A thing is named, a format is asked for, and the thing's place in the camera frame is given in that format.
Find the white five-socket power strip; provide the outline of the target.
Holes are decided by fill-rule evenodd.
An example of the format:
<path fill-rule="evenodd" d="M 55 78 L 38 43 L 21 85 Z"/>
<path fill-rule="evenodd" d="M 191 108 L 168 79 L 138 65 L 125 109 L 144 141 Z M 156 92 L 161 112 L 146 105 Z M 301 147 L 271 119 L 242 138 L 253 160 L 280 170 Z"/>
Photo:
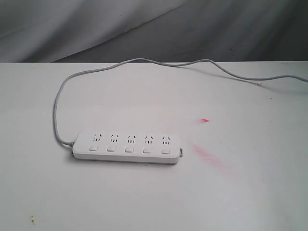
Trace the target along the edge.
<path fill-rule="evenodd" d="M 164 133 L 88 130 L 72 147 L 80 160 L 176 164 L 183 156 L 178 136 Z"/>

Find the grey backdrop cloth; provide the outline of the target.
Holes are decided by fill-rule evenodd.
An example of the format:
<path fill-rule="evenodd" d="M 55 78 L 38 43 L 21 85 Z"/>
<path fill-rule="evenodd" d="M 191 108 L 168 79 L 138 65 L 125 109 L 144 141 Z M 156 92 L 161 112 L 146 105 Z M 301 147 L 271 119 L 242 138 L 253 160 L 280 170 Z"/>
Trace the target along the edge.
<path fill-rule="evenodd" d="M 305 0 L 3 0 L 2 62 L 304 61 Z"/>

